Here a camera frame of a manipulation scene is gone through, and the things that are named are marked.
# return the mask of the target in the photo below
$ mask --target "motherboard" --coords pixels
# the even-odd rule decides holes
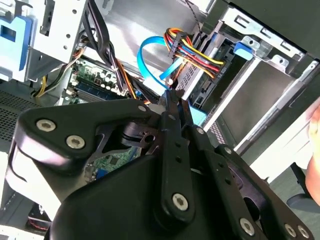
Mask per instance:
[[[92,103],[126,99],[128,91],[120,91],[116,75],[87,60],[79,59],[73,66],[63,104]]]

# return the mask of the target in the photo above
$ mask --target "floor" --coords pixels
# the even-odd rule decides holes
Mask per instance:
[[[271,184],[270,188],[286,202],[293,195],[302,193],[301,187],[290,168],[284,171]],[[313,233],[314,239],[320,239],[320,214],[292,210]]]

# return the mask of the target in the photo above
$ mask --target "green circuit board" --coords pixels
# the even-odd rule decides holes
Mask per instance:
[[[93,166],[96,169],[103,169],[108,173],[122,167],[130,161],[130,156],[135,151],[135,148],[130,148],[128,151],[123,153],[114,153],[94,161]],[[135,159],[139,155],[139,151],[136,151],[132,159]]]

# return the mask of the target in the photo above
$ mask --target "blue drive latch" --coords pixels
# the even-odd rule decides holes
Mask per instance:
[[[16,16],[12,22],[0,17],[0,73],[25,68],[33,20]]]
[[[250,61],[254,57],[253,50],[250,47],[244,45],[242,42],[237,42],[237,44],[234,46],[233,53],[244,58],[247,61]]]

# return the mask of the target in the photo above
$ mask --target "ventilation holes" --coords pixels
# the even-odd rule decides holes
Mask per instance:
[[[11,142],[20,112],[38,107],[40,106],[0,90],[0,140]]]

